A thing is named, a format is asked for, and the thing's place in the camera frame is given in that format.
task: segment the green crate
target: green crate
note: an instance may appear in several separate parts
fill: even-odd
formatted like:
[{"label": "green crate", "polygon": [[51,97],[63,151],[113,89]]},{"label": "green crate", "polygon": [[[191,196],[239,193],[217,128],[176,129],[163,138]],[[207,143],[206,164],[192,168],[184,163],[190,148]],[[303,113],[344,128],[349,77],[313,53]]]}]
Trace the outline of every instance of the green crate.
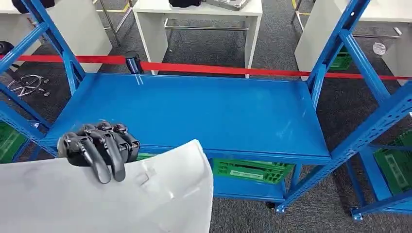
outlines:
[{"label": "green crate", "polygon": [[137,155],[136,161],[143,160],[143,159],[147,159],[147,158],[150,158],[150,157],[152,157],[152,156],[155,156],[155,154],[139,153],[139,154]]},{"label": "green crate", "polygon": [[0,164],[11,163],[26,137],[4,122],[0,122]]},{"label": "green crate", "polygon": [[342,47],[341,51],[336,56],[335,61],[330,65],[330,70],[347,70],[352,63],[352,57],[348,53],[345,46]]},{"label": "green crate", "polygon": [[[391,146],[412,146],[412,131],[396,138]],[[374,154],[393,195],[412,189],[412,152],[380,149]]]},{"label": "green crate", "polygon": [[244,160],[213,159],[213,174],[248,180],[278,183],[292,169],[292,164]]}]

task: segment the red barrier tape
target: red barrier tape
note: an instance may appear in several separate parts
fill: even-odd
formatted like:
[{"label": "red barrier tape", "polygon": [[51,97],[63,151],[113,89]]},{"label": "red barrier tape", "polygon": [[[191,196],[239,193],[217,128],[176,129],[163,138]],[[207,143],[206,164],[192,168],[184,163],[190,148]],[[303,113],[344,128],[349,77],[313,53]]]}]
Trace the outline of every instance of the red barrier tape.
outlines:
[{"label": "red barrier tape", "polygon": [[[124,65],[126,58],[124,56],[76,56],[80,63],[103,63],[112,65]],[[59,55],[22,55],[18,59],[22,62],[63,62]]]},{"label": "red barrier tape", "polygon": [[[76,56],[80,63],[103,63],[112,65],[124,65],[126,59],[124,56]],[[58,55],[22,55],[18,61],[26,62],[63,62]],[[235,67],[219,67],[190,64],[172,64],[141,62],[143,70],[158,71],[176,71],[176,72],[194,72],[194,73],[214,73],[214,74],[250,74],[250,75],[275,75],[275,76],[309,76],[307,71],[279,70],[279,69],[245,69]],[[343,79],[363,79],[360,74],[347,73],[327,73],[326,78],[343,78]],[[390,75],[380,75],[383,80],[412,80],[412,77],[399,77]]]}]

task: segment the shelf foot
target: shelf foot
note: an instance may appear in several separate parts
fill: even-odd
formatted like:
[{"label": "shelf foot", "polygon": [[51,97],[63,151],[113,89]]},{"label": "shelf foot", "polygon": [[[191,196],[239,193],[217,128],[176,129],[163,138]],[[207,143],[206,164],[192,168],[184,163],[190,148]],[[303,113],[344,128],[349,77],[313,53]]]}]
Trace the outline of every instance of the shelf foot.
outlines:
[{"label": "shelf foot", "polygon": [[352,219],[355,220],[355,221],[362,221],[363,220],[362,214],[360,214],[360,213],[359,214],[353,214],[353,210],[354,209],[350,210],[350,213],[352,215]]},{"label": "shelf foot", "polygon": [[267,207],[269,207],[271,210],[274,210],[276,213],[285,213],[285,208],[281,205],[278,205],[277,203],[274,202],[266,202]]},{"label": "shelf foot", "polygon": [[277,205],[275,211],[276,211],[276,213],[284,214],[285,213],[285,206]]}]

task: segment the white table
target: white table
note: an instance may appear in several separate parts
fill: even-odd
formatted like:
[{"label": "white table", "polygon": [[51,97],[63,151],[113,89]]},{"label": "white table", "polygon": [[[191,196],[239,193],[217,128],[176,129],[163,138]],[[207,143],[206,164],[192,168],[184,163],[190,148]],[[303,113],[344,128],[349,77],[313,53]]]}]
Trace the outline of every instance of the white table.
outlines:
[{"label": "white table", "polygon": [[[347,3],[347,0],[316,1],[295,50],[299,70],[312,70]],[[411,10],[411,0],[372,0],[363,12],[360,21],[410,23],[412,22]],[[382,57],[390,71],[396,76],[412,76],[412,37],[410,34],[410,32],[404,32]]]},{"label": "white table", "polygon": [[240,11],[209,5],[172,7],[168,0],[138,0],[133,7],[140,37],[149,62],[162,62],[168,47],[164,23],[166,19],[207,19],[244,21],[248,27],[245,43],[245,67],[252,67],[253,54],[262,18],[262,1],[249,0]]},{"label": "white table", "polygon": [[[47,12],[75,55],[108,55],[111,51],[109,37],[92,1],[57,0]],[[11,0],[0,0],[0,40],[18,44],[33,29],[27,17]],[[36,41],[24,54],[33,54],[40,45]],[[81,65],[86,72],[96,72],[102,64]]]}]

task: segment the robotic hand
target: robotic hand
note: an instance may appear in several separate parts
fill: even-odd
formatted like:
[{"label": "robotic hand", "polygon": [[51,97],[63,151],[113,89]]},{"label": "robotic hand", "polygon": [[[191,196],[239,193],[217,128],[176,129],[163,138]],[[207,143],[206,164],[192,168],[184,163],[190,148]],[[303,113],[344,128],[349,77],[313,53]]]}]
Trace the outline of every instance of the robotic hand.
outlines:
[{"label": "robotic hand", "polygon": [[136,161],[140,143],[128,133],[126,126],[112,126],[103,121],[97,126],[86,124],[77,133],[64,134],[58,141],[60,157],[67,157],[75,166],[90,166],[100,183],[126,177],[124,164]]}]

